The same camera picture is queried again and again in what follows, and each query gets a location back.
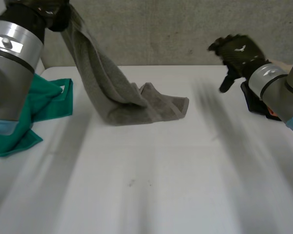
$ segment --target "green towel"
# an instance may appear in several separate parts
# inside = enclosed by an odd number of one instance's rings
[[[19,123],[10,136],[0,135],[0,156],[27,150],[42,141],[30,128],[32,123],[73,114],[71,79],[46,81],[34,75]]]

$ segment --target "black band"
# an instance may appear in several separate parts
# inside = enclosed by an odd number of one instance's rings
[[[283,74],[283,75],[279,75],[271,80],[269,80],[269,82],[267,84],[265,84],[264,88],[262,89],[262,91],[260,92],[260,99],[263,99],[263,95],[264,95],[264,92],[266,91],[266,89],[272,84],[274,83],[276,80],[280,79],[280,78],[283,78],[283,77],[286,77],[287,75],[286,74]]]
[[[289,83],[286,81],[285,82],[285,87],[291,92],[293,93],[293,88],[289,85]]]
[[[12,54],[10,54],[8,52],[0,50],[0,56],[5,57],[5,58],[7,58],[9,60],[12,60],[14,62],[17,62],[18,64],[22,65],[27,70],[29,70],[32,74],[35,73],[35,69],[31,65],[29,65],[29,63],[25,62],[23,59],[15,56],[15,55],[12,55]]]
[[[36,35],[44,44],[46,23],[34,10],[21,4],[8,6],[7,10],[0,15],[0,20],[17,24]]]

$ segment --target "gray towel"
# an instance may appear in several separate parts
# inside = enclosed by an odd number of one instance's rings
[[[84,88],[100,116],[112,125],[147,124],[184,118],[189,99],[160,94],[151,83],[138,89],[99,48],[76,9],[62,33]]]

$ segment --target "white logo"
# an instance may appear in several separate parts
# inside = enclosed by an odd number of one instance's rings
[[[246,47],[246,45],[244,45],[244,46],[242,47],[242,49],[235,49],[234,51],[241,51],[241,52],[243,52],[244,49],[245,49],[245,47]]]

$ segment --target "silver cylinder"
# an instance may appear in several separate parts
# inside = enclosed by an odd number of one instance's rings
[[[261,98],[262,90],[268,83],[276,77],[286,74],[287,72],[273,63],[265,64],[252,74],[249,80],[249,87],[259,98]]]
[[[39,38],[27,29],[0,20],[0,50],[19,57],[36,68],[43,49]]]

